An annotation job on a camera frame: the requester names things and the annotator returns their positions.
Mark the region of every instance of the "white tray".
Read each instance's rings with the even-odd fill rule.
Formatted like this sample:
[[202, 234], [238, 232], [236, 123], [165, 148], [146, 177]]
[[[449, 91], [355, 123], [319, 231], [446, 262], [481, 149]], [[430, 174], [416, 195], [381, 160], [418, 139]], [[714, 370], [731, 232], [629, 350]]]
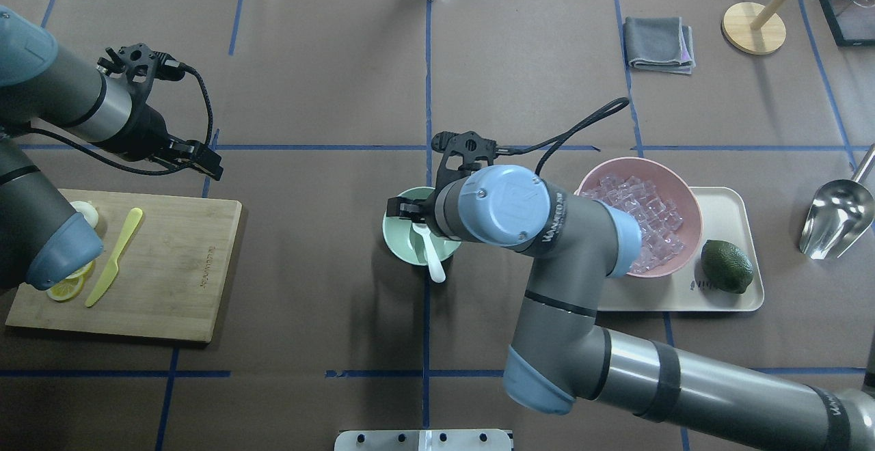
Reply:
[[[690, 187], [702, 209], [702, 242], [697, 254], [681, 270], [660, 279], [626, 275], [607, 279], [599, 311], [756, 311], [765, 299], [759, 262], [753, 248], [744, 201], [728, 187]], [[743, 295], [723, 292], [710, 285], [699, 255], [708, 239], [737, 245], [753, 263], [753, 283]]]

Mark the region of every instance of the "wooden stand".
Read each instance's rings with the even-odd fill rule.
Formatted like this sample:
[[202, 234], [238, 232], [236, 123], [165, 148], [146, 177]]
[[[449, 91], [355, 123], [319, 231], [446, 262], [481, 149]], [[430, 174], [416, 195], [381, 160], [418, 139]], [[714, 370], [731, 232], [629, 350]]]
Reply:
[[750, 55], [774, 53], [787, 37], [784, 21], [775, 15], [784, 2], [772, 0], [765, 6], [742, 2], [731, 6], [721, 25], [726, 40]]

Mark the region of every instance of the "lemon slice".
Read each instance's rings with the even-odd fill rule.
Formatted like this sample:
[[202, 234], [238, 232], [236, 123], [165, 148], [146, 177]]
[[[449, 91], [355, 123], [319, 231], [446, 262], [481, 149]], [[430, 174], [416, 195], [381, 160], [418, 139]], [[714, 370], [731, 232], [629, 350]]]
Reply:
[[91, 270], [91, 267], [93, 267], [93, 266], [94, 266], [94, 260], [91, 260], [87, 264], [85, 264], [83, 267], [79, 268], [79, 270], [74, 271], [74, 273], [71, 273], [68, 276], [66, 276], [66, 279], [72, 280], [72, 279], [75, 279], [76, 277], [81, 277], [82, 275], [85, 275], [86, 273], [88, 273], [88, 271]]
[[75, 277], [75, 279], [63, 279], [47, 290], [46, 295], [48, 295], [52, 301], [69, 301], [79, 295], [79, 292], [82, 292], [82, 285], [84, 283], [85, 278], [82, 275]]

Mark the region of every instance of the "wooden base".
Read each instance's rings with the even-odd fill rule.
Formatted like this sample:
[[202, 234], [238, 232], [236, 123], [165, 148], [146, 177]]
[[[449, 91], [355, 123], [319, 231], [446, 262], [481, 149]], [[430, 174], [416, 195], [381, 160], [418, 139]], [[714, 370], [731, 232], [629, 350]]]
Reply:
[[765, 6], [759, 3], [742, 2], [729, 7], [723, 16], [723, 35], [732, 46], [751, 55], [774, 53], [787, 39], [787, 28], [778, 14], [772, 15], [759, 30], [751, 29], [753, 19]]

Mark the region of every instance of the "gray cloth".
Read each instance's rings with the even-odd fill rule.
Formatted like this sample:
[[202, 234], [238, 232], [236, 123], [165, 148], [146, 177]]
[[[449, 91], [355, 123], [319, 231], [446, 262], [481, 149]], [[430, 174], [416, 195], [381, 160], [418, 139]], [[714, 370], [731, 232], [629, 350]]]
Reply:
[[693, 30], [681, 18], [625, 18], [625, 58], [630, 67], [691, 74], [696, 67]]

